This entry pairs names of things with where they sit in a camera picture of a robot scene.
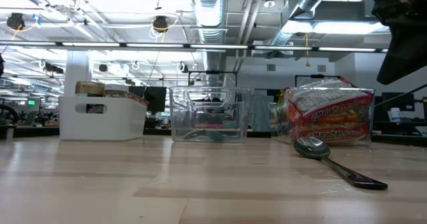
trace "spoon bowl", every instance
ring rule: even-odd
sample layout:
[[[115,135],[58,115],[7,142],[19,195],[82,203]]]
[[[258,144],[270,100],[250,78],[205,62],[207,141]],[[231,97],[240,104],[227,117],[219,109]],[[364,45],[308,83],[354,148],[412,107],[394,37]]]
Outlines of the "spoon bowl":
[[[329,157],[331,150],[321,140],[315,137],[301,137],[294,143],[294,149],[300,155],[311,159],[323,159]]]

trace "column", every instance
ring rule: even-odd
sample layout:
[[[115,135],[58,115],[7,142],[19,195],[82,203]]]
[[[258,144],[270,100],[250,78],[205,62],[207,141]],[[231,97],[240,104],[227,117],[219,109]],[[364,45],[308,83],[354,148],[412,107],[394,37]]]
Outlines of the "column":
[[[75,95],[75,83],[92,80],[93,63],[89,51],[68,51],[64,96]]]

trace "white storage bin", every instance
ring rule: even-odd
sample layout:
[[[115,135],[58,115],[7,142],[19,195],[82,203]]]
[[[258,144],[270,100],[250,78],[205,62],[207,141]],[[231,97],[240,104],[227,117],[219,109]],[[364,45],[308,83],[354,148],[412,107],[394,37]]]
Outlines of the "white storage bin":
[[[87,104],[104,105],[103,113],[86,113]],[[127,141],[140,138],[146,111],[147,106],[126,98],[59,97],[61,140]]]

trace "computer monitor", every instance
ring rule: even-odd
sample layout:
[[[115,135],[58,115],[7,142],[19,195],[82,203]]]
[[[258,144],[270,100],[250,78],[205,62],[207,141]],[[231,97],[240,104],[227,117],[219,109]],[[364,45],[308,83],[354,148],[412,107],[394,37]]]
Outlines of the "computer monitor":
[[[382,102],[382,97],[375,96],[375,105]],[[374,109],[374,122],[379,121],[390,121],[387,110],[383,106],[379,106]]]
[[[273,102],[277,103],[279,102],[279,98],[280,98],[280,93],[281,89],[267,89],[267,96],[272,96],[274,97]]]
[[[382,101],[390,100],[404,93],[382,93]],[[397,107],[401,111],[415,111],[415,98],[414,94],[407,94],[403,97],[397,98],[393,101],[383,104],[385,110]]]
[[[133,93],[139,97],[145,97],[145,99],[149,101],[147,111],[156,113],[165,111],[166,87],[147,87],[145,96],[144,91],[145,87],[129,87],[130,93]]]

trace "spoon handle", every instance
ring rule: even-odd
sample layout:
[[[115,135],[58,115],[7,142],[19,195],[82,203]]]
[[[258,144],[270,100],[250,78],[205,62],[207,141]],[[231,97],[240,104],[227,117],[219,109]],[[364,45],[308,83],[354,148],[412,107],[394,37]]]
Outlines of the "spoon handle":
[[[371,190],[385,190],[388,188],[387,184],[369,177],[365,177],[364,175],[350,170],[347,167],[341,166],[340,164],[329,158],[325,158],[322,160],[327,162],[336,173],[338,173],[344,180],[346,180],[352,186]]]

